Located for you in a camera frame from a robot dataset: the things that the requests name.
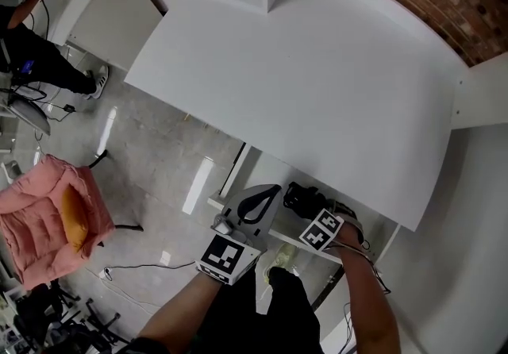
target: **wire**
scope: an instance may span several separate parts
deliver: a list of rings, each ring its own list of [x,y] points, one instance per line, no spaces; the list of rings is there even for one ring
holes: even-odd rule
[[[37,93],[40,93],[42,95],[42,97],[39,97],[39,98],[30,98],[30,97],[25,96],[24,94],[16,93],[21,86],[26,87],[27,89],[36,91]],[[29,86],[29,83],[20,84],[14,90],[12,90],[12,89],[3,89],[2,88],[2,89],[0,89],[0,91],[2,93],[7,93],[7,94],[16,94],[17,96],[23,97],[25,100],[28,100],[30,102],[40,102],[40,100],[44,100],[46,97],[48,97],[48,95],[45,92],[43,92],[42,90],[37,89],[35,87]]]
[[[111,284],[112,287],[115,287],[117,288],[122,294],[119,294],[118,292],[115,291],[115,289],[112,289],[107,283],[104,282],[103,279],[101,279],[100,276],[97,276],[97,274],[93,273],[90,269],[86,268],[85,269],[87,271],[89,271],[93,276],[95,276],[96,278],[98,278],[100,281],[101,281],[101,284],[108,290],[110,290],[111,292],[113,292],[114,294],[120,296],[121,298],[125,299],[127,302],[129,303],[132,303],[136,306],[139,306],[145,313],[149,314],[150,316],[153,316],[154,313],[152,312],[149,312],[148,310],[146,310],[142,305],[150,305],[150,306],[153,306],[153,307],[156,307],[157,309],[160,309],[161,306],[157,306],[157,305],[154,305],[153,303],[148,303],[148,302],[140,302],[138,300],[136,300],[135,298],[133,298],[130,294],[128,294],[127,292],[125,292],[123,289],[121,289],[120,287],[117,287],[116,285],[114,285],[113,283]]]
[[[347,245],[347,244],[344,244],[344,243],[341,243],[341,242],[334,242],[334,245],[328,247],[328,248],[325,248],[325,250],[328,250],[328,249],[331,249],[331,248],[346,248],[346,249],[349,249],[351,251],[354,251],[356,252],[357,254],[360,254],[363,258],[365,258],[367,260],[367,262],[371,265],[372,267],[372,271],[374,272],[374,276],[378,279],[378,282],[381,284],[381,286],[383,287],[383,293],[384,294],[390,294],[391,293],[391,290],[388,289],[388,287],[385,285],[385,283],[383,282],[383,280],[381,279],[381,276],[379,275],[379,272],[378,270],[376,269],[376,267],[374,266],[374,263],[371,261],[371,259],[367,256],[367,254],[364,254],[363,252],[361,252],[358,248],[355,248],[355,247],[352,247],[351,245]]]
[[[40,104],[51,104],[53,107],[56,107],[56,108],[59,108],[59,109],[62,109],[62,110],[65,110],[65,107],[62,107],[62,106],[58,106],[57,104],[53,104],[51,102],[42,102],[41,100],[30,100],[31,102],[37,102],[37,103],[40,103]]]
[[[351,341],[351,339],[352,339],[352,325],[349,322],[351,320],[351,314],[349,314],[349,318],[348,318],[348,314],[346,313],[346,306],[348,306],[348,305],[351,305],[351,302],[347,302],[344,305],[344,309],[343,309],[344,318],[346,319],[346,342],[344,343],[341,350],[339,351],[339,354],[342,354],[342,352],[345,350],[345,348],[348,347],[349,341]]]
[[[62,122],[63,120],[65,120],[65,117],[67,117],[69,114],[72,114],[74,113],[74,111],[69,111],[67,114],[65,114],[62,118],[54,118],[54,117],[49,117],[48,115],[46,116],[46,118],[48,120],[52,120],[52,121],[58,121],[58,122]]]
[[[142,264],[142,265],[133,265],[133,266],[113,266],[113,267],[104,267],[104,274],[106,275],[106,278],[109,281],[113,281],[113,277],[110,274],[110,269],[119,268],[119,269],[136,269],[141,267],[157,267],[157,268],[163,268],[163,269],[180,269],[183,267],[188,267],[189,265],[193,265],[194,261],[188,263],[188,264],[182,264],[177,265],[176,267],[166,267],[165,265],[159,265],[159,264]]]
[[[46,154],[44,153],[43,149],[42,149],[42,145],[41,145],[41,144],[40,144],[40,142],[39,142],[40,140],[42,140],[42,136],[43,136],[43,135],[44,135],[44,134],[42,133],[42,134],[40,135],[40,138],[37,138],[37,131],[36,131],[35,129],[33,130],[33,136],[35,137],[35,141],[37,141],[37,143],[39,144],[39,149],[40,149],[40,151],[42,152],[42,155],[46,155]]]
[[[360,251],[358,248],[355,248],[355,247],[352,247],[351,245],[347,245],[347,244],[344,244],[344,243],[341,243],[341,242],[338,242],[338,241],[334,241],[333,242],[333,245],[331,245],[330,247],[328,248],[325,248],[325,250],[328,250],[328,249],[331,249],[331,248],[346,248],[348,250],[351,250],[351,251],[354,251],[356,252],[357,254],[360,254],[363,258],[365,258],[367,260],[367,262],[371,265],[372,267],[372,271],[374,272],[374,276],[376,277],[376,279],[378,280],[378,282],[381,284],[381,286],[383,287],[383,293],[386,295],[386,294],[390,294],[391,293],[391,290],[387,288],[387,286],[385,285],[385,283],[383,282],[383,280],[381,279],[381,276],[379,275],[379,272],[377,270],[377,268],[375,267],[374,263],[371,261],[371,259],[368,257],[367,254],[364,254],[362,251]],[[338,354],[342,354],[342,352],[346,349],[346,347],[348,346],[349,344],[349,341],[351,341],[352,339],[352,324],[350,323],[350,320],[351,320],[351,314],[349,315],[349,318],[348,318],[348,315],[346,314],[346,306],[347,305],[351,305],[351,302],[347,302],[345,305],[344,305],[344,318],[346,319],[346,327],[347,327],[347,330],[346,330],[346,342],[344,343],[344,346],[342,346],[341,350],[339,351]]]

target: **white wall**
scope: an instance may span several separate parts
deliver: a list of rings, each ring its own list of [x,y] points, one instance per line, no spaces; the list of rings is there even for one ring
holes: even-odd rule
[[[508,125],[452,133],[418,230],[401,229],[379,266],[404,353],[498,351],[508,336]]]

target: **glossy floor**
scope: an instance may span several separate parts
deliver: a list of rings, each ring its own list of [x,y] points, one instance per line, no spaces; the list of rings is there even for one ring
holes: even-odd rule
[[[93,59],[80,58],[78,52],[71,51],[69,59],[79,69],[98,67]],[[150,314],[196,274],[194,266],[113,269],[113,281],[100,279],[98,274],[106,266],[158,264],[163,255],[169,266],[198,258],[218,212],[206,200],[225,181],[241,142],[131,87],[124,77],[124,72],[112,68],[98,101],[46,87],[48,98],[56,94],[53,104],[72,104],[78,113],[61,122],[51,121],[52,135],[39,141],[34,130],[20,122],[13,154],[6,160],[16,159],[23,171],[44,153],[77,166],[88,165],[107,148],[110,156],[93,170],[102,197],[115,224],[138,223],[145,231],[117,230],[104,248],[94,250],[86,267],[67,276],[65,283],[83,301],[92,297],[104,318],[120,313],[115,329],[134,337]],[[50,105],[44,105],[44,111],[59,119],[65,115]],[[269,250],[258,264],[261,313],[266,313],[271,299],[263,269],[281,245],[270,238]],[[304,251],[294,262],[311,302],[336,269],[335,264]]]

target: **pink cushion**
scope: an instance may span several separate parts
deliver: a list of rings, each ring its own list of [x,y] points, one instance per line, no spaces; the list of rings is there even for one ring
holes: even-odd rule
[[[67,242],[60,216],[68,185],[79,192],[87,211],[89,233],[78,253]],[[90,169],[51,155],[0,192],[0,227],[26,289],[75,271],[114,230]]]

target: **shoe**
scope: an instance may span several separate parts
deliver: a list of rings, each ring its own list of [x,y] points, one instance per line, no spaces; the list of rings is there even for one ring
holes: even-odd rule
[[[95,93],[92,93],[90,95],[91,97],[95,99],[101,97],[102,91],[104,90],[104,86],[106,85],[109,77],[110,77],[110,67],[107,65],[102,66],[99,69],[97,79],[95,80],[97,90],[95,91]]]
[[[277,256],[275,259],[271,262],[270,265],[268,265],[264,271],[264,282],[270,283],[270,278],[268,276],[270,270],[273,267],[279,267],[289,270],[291,268],[291,265],[293,264],[293,259],[296,256],[297,248],[288,243],[284,243],[278,250]]]
[[[92,79],[95,79],[94,78],[94,72],[92,71],[84,71],[83,74],[87,77],[87,78],[92,78]],[[91,97],[92,97],[92,94],[81,94],[81,97],[83,97],[85,100],[90,100]]]

